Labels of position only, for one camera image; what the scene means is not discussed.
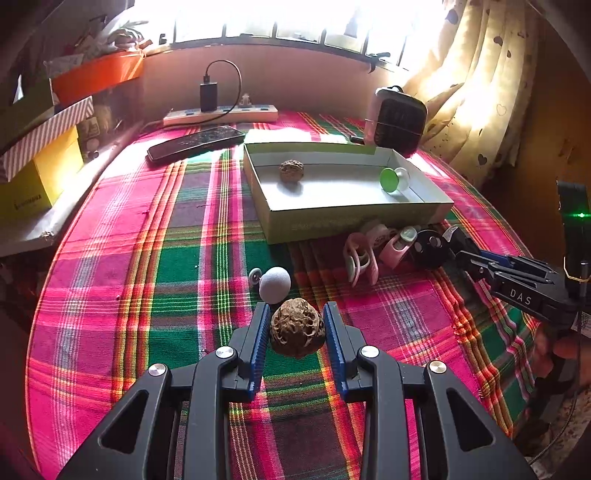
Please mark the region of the person's right hand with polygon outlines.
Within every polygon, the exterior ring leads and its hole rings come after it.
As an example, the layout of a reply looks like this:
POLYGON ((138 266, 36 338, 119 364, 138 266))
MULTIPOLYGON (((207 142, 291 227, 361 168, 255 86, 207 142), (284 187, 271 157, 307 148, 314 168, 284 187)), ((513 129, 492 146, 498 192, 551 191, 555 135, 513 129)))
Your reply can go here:
POLYGON ((531 368, 536 377, 547 377, 554 368, 551 355, 565 360, 580 358, 579 387, 590 385, 591 344, 584 335, 570 331, 566 336, 552 340, 549 327, 541 323, 534 337, 534 350, 530 360, 531 368))

